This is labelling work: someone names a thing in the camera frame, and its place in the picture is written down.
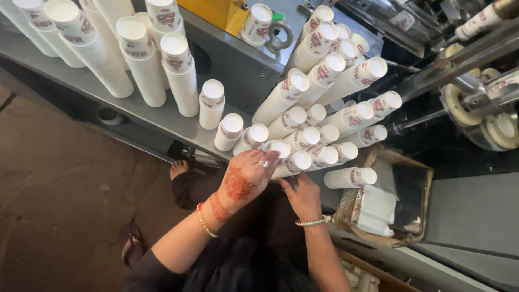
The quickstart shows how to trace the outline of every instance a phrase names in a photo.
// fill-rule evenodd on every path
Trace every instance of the bracelet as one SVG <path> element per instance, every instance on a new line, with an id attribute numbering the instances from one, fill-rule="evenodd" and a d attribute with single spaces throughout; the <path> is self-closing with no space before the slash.
<path id="1" fill-rule="evenodd" d="M 297 226 L 307 227 L 307 226 L 319 225 L 319 224 L 322 224 L 322 223 L 325 223 L 325 222 L 326 222 L 326 218 L 323 216 L 322 219 L 315 220 L 315 221 L 307 221 L 307 222 L 301 222 L 301 220 L 297 219 L 295 221 L 295 224 Z"/>
<path id="2" fill-rule="evenodd" d="M 200 222 L 200 224 L 202 225 L 202 228 L 207 232 L 207 234 L 209 234 L 212 238 L 217 238 L 218 235 L 214 234 L 206 225 L 206 221 L 204 220 L 203 218 L 203 214 L 202 214 L 202 203 L 199 203 L 197 206 L 196 206 L 196 211 L 197 211 L 197 216 L 198 216 L 198 221 Z"/>

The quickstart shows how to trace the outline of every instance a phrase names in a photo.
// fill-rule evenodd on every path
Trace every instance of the dirty floor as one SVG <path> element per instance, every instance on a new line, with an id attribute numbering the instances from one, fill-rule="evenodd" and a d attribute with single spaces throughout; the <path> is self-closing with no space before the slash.
<path id="1" fill-rule="evenodd" d="M 149 246 L 189 213 L 169 167 L 14 98 L 0 112 L 0 291 L 120 291 L 121 227 L 134 217 Z"/>

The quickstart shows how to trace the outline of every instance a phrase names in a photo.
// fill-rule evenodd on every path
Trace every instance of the person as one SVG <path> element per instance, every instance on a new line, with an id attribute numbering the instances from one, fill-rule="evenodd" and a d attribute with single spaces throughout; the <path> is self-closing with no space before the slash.
<path id="1" fill-rule="evenodd" d="M 296 184 L 269 183 L 278 156 L 245 151 L 230 160 L 223 177 L 175 162 L 175 201 L 196 210 L 144 255 L 138 231 L 127 230 L 123 258 L 131 271 L 122 290 L 350 291 L 322 224 L 319 187 L 303 172 Z"/>

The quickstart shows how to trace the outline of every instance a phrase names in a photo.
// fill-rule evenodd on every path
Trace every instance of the silver ring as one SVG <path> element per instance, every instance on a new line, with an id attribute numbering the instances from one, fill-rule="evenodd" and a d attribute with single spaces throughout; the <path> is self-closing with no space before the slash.
<path id="1" fill-rule="evenodd" d="M 259 164 L 261 164 L 261 166 L 263 166 L 265 168 L 268 168 L 268 161 L 267 160 L 260 161 Z"/>

